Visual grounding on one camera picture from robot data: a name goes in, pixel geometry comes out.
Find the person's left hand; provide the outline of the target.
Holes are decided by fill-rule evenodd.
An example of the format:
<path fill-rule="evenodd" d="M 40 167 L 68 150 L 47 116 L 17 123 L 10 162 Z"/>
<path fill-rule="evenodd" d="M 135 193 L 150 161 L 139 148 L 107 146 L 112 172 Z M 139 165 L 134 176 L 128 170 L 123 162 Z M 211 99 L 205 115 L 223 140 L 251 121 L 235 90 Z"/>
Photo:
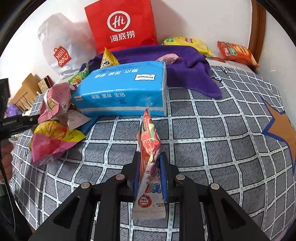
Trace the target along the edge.
<path fill-rule="evenodd" d="M 11 155 L 11 152 L 13 151 L 14 146 L 9 140 L 4 140 L 1 142 L 1 162 L 4 167 L 4 172 L 6 175 L 6 178 L 8 180 L 12 177 L 12 160 L 13 156 Z"/>

